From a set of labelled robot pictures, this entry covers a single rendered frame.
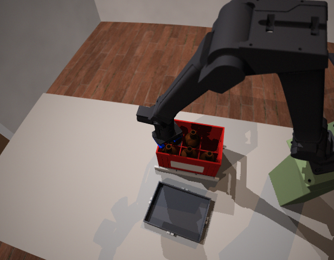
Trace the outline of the red crate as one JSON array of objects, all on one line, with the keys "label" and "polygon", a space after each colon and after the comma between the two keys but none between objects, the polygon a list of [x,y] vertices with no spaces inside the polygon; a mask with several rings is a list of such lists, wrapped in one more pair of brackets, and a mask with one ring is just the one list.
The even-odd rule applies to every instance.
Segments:
[{"label": "red crate", "polygon": [[[177,155],[162,153],[162,149],[157,146],[156,156],[159,166],[215,177],[222,161],[224,127],[176,119],[174,122],[182,130],[182,144],[171,145],[177,150]],[[197,153],[197,159],[181,156],[182,151],[187,148],[184,147],[185,136],[191,130],[195,130],[200,137],[199,148],[193,148]],[[208,151],[213,153],[216,162],[200,160],[199,156]]]}]

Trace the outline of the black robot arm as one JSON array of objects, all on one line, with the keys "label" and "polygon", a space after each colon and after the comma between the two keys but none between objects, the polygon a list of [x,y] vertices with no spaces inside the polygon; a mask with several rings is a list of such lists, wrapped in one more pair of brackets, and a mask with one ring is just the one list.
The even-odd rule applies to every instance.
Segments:
[{"label": "black robot arm", "polygon": [[208,90],[223,94],[246,76],[276,73],[294,129],[291,157],[309,161],[315,175],[334,172],[334,136],[323,117],[327,21],[326,1],[231,0],[156,104],[139,106],[137,121],[160,136]]}]

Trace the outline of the brown glass bottle with cream label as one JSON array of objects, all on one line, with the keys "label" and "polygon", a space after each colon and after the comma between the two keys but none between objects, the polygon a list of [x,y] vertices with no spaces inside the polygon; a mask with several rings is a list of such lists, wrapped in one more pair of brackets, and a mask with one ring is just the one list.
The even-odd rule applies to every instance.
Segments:
[{"label": "brown glass bottle with cream label", "polygon": [[164,149],[162,149],[162,153],[177,155],[177,150],[171,146],[171,144],[167,144]]}]

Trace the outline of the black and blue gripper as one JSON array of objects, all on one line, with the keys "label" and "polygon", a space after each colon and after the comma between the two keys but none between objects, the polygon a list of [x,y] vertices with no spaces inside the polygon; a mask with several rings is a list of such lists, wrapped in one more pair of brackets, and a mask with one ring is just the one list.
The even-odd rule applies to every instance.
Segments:
[{"label": "black and blue gripper", "polygon": [[164,149],[164,143],[171,143],[172,141],[176,142],[179,138],[183,136],[182,130],[179,126],[174,122],[174,126],[171,130],[165,131],[159,128],[160,136],[156,131],[152,132],[152,137],[159,146],[160,149]]}]

